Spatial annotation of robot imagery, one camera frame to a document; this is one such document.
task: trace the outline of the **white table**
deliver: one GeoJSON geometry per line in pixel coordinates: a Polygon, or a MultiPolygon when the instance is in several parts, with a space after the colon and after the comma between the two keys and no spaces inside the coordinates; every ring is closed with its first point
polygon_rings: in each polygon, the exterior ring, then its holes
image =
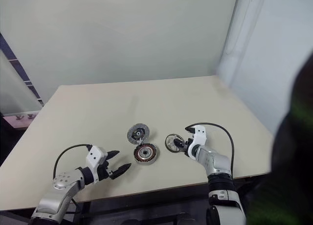
{"type": "MultiPolygon", "coordinates": [[[[207,182],[200,164],[164,146],[168,134],[187,138],[184,127],[196,122],[228,129],[235,143],[235,178],[270,170],[272,135],[216,76],[60,86],[0,168],[0,210],[36,207],[59,153],[79,143],[119,150],[109,160],[111,168],[132,166],[115,180],[88,185],[75,197],[78,202],[207,182]],[[152,165],[134,161],[135,145],[126,135],[136,123],[148,125],[148,142],[159,149],[152,165]]],[[[209,144],[231,157],[227,135],[215,127],[207,132],[209,144]]],[[[86,155],[85,147],[69,150],[57,173],[84,166],[86,155]]]]}

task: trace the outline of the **black cable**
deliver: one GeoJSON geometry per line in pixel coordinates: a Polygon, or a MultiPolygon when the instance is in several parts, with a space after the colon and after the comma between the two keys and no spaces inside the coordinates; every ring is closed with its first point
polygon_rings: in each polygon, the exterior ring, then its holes
{"type": "Polygon", "coordinates": [[[226,132],[226,134],[228,135],[229,139],[230,139],[230,143],[231,143],[231,162],[230,162],[230,171],[231,171],[231,174],[233,176],[233,166],[234,166],[234,155],[235,155],[235,147],[234,147],[234,141],[230,135],[230,133],[223,127],[223,126],[220,126],[218,124],[214,124],[214,123],[208,123],[208,122],[199,122],[199,123],[195,123],[195,124],[192,124],[190,126],[187,126],[185,128],[185,130],[188,131],[188,128],[190,127],[193,127],[193,126],[196,126],[196,125],[209,125],[209,126],[216,126],[216,127],[219,127],[221,128],[223,131],[226,132]]]}
{"type": "MultiPolygon", "coordinates": [[[[54,168],[53,168],[53,179],[55,178],[55,172],[57,170],[57,165],[58,165],[58,162],[61,158],[61,156],[69,149],[72,149],[72,148],[76,148],[76,147],[81,147],[81,146],[85,146],[85,147],[89,147],[90,144],[77,144],[77,145],[74,145],[74,146],[71,146],[69,148],[66,148],[63,152],[61,152],[61,154],[58,156],[57,160],[55,161],[55,164],[54,164],[54,168]]],[[[79,214],[82,212],[81,208],[79,207],[78,203],[72,199],[72,202],[74,203],[74,205],[76,205],[76,208],[78,209],[78,212],[66,212],[67,214],[79,214]]]]}

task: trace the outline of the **round metal part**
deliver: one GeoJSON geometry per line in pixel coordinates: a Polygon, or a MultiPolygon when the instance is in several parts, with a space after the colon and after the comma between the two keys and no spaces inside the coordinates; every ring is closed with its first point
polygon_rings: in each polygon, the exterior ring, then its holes
{"type": "Polygon", "coordinates": [[[127,139],[132,144],[141,144],[149,137],[149,128],[145,124],[138,123],[127,132],[127,139]]]}
{"type": "Polygon", "coordinates": [[[184,151],[185,141],[177,134],[170,134],[165,139],[165,147],[172,153],[179,153],[184,151]]]}
{"type": "Polygon", "coordinates": [[[157,148],[151,143],[138,145],[134,150],[134,157],[141,165],[150,165],[157,158],[157,148]]]}

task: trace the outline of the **white wall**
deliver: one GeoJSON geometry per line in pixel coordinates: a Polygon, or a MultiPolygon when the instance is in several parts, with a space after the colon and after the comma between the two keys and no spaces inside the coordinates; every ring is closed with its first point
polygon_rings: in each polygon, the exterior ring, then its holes
{"type": "Polygon", "coordinates": [[[275,133],[313,51],[312,0],[241,0],[237,9],[218,74],[275,133]]]}
{"type": "Polygon", "coordinates": [[[39,111],[42,108],[0,50],[0,111],[3,115],[39,111]]]}
{"type": "Polygon", "coordinates": [[[0,0],[0,31],[46,102],[59,85],[205,76],[235,0],[0,0]]]}

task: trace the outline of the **clutch disc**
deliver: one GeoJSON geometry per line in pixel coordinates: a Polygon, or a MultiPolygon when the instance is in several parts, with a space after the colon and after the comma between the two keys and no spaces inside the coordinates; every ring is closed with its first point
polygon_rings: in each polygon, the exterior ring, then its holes
{"type": "Polygon", "coordinates": [[[138,145],[134,150],[135,160],[142,165],[150,165],[157,158],[157,148],[151,143],[138,145]]]}
{"type": "Polygon", "coordinates": [[[141,144],[149,137],[149,128],[145,124],[138,123],[127,132],[127,139],[132,144],[141,144]]]}

